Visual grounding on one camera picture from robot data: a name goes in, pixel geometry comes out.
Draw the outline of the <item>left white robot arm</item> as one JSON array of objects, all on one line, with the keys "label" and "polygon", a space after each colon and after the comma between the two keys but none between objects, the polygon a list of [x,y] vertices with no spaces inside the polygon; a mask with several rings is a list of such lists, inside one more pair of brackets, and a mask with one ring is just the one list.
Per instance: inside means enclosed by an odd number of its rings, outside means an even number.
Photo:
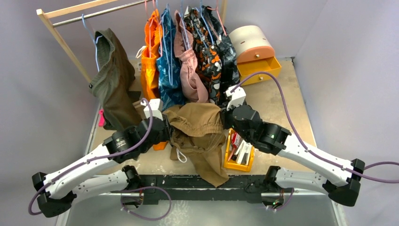
[{"label": "left white robot arm", "polygon": [[138,126],[114,132],[92,152],[62,169],[34,174],[32,183],[36,194],[28,204],[28,213],[52,218],[99,194],[157,190],[157,186],[144,184],[133,166],[101,177],[97,173],[126,160],[137,160],[154,144],[169,141],[173,132],[166,118],[151,117]]}]

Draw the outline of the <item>tan brown shorts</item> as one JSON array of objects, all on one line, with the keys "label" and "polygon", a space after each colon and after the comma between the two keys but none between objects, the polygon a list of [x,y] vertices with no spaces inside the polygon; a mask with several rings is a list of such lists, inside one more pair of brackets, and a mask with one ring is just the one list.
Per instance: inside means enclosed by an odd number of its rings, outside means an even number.
[{"label": "tan brown shorts", "polygon": [[220,111],[213,103],[175,105],[163,111],[175,129],[171,145],[188,157],[196,173],[214,187],[229,180],[222,168],[226,136]]}]

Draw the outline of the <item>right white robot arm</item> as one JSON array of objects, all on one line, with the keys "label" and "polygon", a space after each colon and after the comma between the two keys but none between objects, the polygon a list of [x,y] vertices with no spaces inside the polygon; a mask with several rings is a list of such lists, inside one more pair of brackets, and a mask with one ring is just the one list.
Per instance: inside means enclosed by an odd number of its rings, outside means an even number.
[{"label": "right white robot arm", "polygon": [[270,166],[264,179],[267,190],[301,188],[325,194],[343,206],[355,206],[361,187],[358,174],[365,169],[362,160],[342,159],[300,141],[288,129],[264,122],[259,112],[248,105],[224,107],[220,116],[224,128],[233,129],[258,151],[295,161],[313,171]]}]

